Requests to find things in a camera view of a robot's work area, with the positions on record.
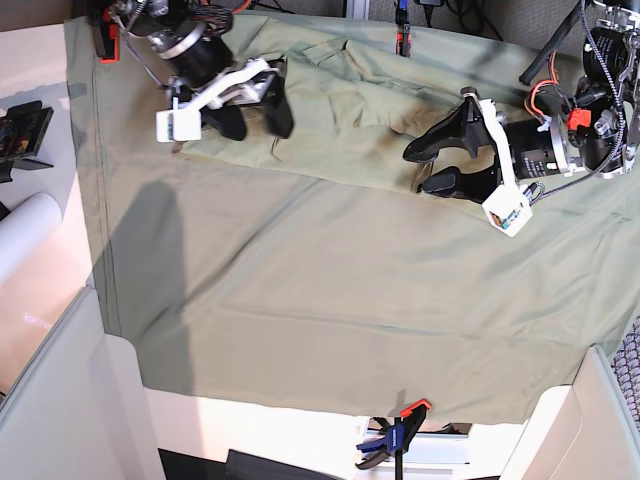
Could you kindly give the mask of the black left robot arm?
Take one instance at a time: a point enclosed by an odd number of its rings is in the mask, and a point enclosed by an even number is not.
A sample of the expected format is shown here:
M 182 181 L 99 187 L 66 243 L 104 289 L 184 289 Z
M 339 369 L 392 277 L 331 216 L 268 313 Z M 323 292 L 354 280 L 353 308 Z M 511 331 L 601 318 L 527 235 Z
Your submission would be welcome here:
M 262 107 L 229 106 L 238 134 L 193 154 L 341 184 L 483 206 L 531 205 L 542 179 L 627 173 L 639 147 L 638 10 L 579 2 L 536 56 L 459 34 L 420 34 L 411 58 L 271 17 L 241 23 L 243 55 L 274 64 Z

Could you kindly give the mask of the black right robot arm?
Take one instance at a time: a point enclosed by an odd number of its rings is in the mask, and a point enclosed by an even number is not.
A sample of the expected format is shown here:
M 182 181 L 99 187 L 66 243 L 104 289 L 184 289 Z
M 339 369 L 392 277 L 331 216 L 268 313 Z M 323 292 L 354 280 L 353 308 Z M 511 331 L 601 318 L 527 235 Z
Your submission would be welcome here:
M 101 62 L 118 61 L 122 47 L 131 49 L 133 38 L 145 38 L 170 65 L 173 74 L 167 81 L 150 66 L 144 68 L 169 101 L 156 114 L 158 142 L 196 141 L 205 125 L 242 141 L 247 135 L 245 107 L 261 110 L 271 135 L 291 135 L 285 59 L 239 62 L 222 38 L 231 31 L 240 6 L 211 1 L 80 1 L 77 6 L 89 20 Z

